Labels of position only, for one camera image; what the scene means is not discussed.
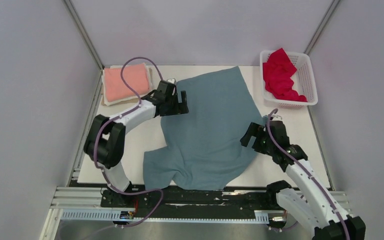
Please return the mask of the grey-blue t shirt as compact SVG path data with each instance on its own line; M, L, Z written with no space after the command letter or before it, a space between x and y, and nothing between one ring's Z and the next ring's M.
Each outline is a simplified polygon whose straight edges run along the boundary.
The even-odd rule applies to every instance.
M177 87L186 92L189 112L161 118L166 146L144 153L144 185L222 190L256 158L240 140L263 117L237 66L183 79Z

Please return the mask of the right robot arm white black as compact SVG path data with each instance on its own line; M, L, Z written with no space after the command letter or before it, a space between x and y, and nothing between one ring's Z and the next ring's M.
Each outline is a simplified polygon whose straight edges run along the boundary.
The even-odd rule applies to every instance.
M266 125L251 122L240 139L241 145L247 147L252 137L252 149L270 156L301 191L297 193L285 180L267 185L265 201L270 208L286 210L313 240L365 239L366 224L362 218L352 216L322 186L304 150L290 143L282 121L269 120Z

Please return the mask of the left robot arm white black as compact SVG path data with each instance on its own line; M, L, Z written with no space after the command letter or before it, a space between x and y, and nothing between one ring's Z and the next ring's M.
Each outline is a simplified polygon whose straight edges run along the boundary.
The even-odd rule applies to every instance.
M162 80L157 89L139 98L138 104L111 116L94 117L83 151L100 170L107 187L114 191L113 199L121 207L129 206L133 193L122 166L126 135L142 123L156 117L189 113L187 92L178 91L174 78Z

